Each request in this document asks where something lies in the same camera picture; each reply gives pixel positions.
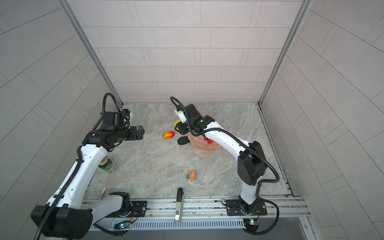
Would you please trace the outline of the yellow fake apple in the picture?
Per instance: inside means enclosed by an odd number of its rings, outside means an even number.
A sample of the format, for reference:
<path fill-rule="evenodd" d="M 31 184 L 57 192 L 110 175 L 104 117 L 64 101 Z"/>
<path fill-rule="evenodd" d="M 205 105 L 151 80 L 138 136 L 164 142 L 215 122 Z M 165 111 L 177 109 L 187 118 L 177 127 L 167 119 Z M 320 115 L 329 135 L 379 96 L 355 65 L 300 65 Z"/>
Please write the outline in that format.
<path fill-rule="evenodd" d="M 179 130 L 179 128 L 177 127 L 177 124 L 180 123 L 180 122 L 181 122 L 181 120 L 177 120 L 177 121 L 175 122 L 175 124 L 174 124 L 174 129 L 175 129 L 176 131 Z"/>

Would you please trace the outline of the black fake eggplant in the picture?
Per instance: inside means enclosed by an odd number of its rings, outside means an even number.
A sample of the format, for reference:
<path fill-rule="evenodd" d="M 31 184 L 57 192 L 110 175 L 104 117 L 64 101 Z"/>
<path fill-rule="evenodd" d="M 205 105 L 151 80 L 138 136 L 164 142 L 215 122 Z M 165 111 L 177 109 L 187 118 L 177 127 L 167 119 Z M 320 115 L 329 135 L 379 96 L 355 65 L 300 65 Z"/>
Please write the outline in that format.
<path fill-rule="evenodd" d="M 190 139 L 186 136 L 180 137 L 180 138 L 178 138 L 177 143 L 181 146 L 186 145 L 186 144 L 190 143 Z"/>

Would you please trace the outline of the red fake strawberry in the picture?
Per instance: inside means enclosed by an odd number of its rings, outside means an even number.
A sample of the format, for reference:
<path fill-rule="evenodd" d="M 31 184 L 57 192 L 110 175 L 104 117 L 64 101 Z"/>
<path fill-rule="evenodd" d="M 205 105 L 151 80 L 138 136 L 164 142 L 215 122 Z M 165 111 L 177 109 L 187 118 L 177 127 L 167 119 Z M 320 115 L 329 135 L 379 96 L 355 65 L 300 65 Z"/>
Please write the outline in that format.
<path fill-rule="evenodd" d="M 208 139 L 208 138 L 206 138 L 206 137 L 204 137 L 204 140 L 208 143 L 208 145 L 214 143 L 213 140 Z"/>

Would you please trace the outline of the red yellow fake mango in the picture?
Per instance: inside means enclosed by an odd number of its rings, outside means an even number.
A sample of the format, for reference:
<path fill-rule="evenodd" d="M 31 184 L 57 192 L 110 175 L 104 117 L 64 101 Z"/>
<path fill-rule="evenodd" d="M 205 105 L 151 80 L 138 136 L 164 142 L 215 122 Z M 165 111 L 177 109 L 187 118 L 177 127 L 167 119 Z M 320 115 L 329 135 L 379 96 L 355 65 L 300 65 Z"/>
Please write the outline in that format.
<path fill-rule="evenodd" d="M 166 139 L 171 139 L 175 136 L 175 132 L 173 131 L 168 131 L 168 132 L 165 132 L 163 134 L 163 139 L 166 140 Z"/>

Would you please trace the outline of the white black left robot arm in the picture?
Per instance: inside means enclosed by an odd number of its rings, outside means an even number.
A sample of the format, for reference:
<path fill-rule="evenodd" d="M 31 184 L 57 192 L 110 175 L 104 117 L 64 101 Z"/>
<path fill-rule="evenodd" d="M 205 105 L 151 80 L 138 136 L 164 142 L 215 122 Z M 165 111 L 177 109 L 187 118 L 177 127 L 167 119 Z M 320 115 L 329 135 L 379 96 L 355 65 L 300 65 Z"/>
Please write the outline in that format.
<path fill-rule="evenodd" d="M 104 217 L 133 213 L 130 196 L 124 192 L 111 193 L 87 209 L 82 209 L 82 204 L 85 191 L 107 153 L 123 141 L 142 140 L 144 133 L 143 126 L 89 132 L 77 147 L 77 159 L 58 190 L 45 205 L 33 209 L 31 218 L 38 227 L 34 238 L 79 240 Z"/>

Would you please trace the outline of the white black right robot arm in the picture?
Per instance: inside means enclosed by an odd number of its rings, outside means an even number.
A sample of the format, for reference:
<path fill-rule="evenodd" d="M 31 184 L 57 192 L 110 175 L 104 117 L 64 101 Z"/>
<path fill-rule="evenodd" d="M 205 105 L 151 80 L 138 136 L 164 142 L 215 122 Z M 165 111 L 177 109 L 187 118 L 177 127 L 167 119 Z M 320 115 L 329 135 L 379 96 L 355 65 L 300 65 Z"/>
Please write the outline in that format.
<path fill-rule="evenodd" d="M 262 160 L 264 155 L 259 155 L 260 144 L 247 142 L 231 134 L 210 116 L 202 117 L 194 105 L 183 107 L 176 104 L 175 113 L 180 118 L 176 128 L 182 135 L 190 132 L 191 135 L 203 136 L 213 140 L 227 150 L 237 160 L 237 173 L 243 181 L 242 191 L 239 196 L 239 204 L 242 212 L 246 215 L 252 214 L 261 188 L 261 180 L 266 172 L 267 166 Z"/>

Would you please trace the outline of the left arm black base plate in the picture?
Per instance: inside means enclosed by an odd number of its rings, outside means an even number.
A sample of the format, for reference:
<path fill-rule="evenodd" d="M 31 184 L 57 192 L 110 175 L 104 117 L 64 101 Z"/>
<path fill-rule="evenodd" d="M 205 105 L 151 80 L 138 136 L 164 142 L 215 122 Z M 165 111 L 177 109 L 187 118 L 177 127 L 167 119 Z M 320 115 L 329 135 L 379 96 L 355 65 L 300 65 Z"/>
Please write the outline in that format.
<path fill-rule="evenodd" d="M 111 213 L 107 218 L 143 218 L 146 215 L 147 205 L 147 201 L 131 201 L 130 210 Z"/>

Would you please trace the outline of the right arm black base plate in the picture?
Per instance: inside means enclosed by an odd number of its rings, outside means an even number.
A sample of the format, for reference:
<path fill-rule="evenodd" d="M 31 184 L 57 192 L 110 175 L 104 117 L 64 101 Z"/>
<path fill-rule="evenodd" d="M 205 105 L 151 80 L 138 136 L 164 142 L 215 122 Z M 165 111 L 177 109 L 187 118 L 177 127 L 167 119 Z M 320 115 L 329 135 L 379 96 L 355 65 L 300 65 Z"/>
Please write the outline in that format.
<path fill-rule="evenodd" d="M 256 199 L 247 204 L 242 198 L 225 200 L 228 216 L 266 216 L 268 214 L 264 201 Z"/>

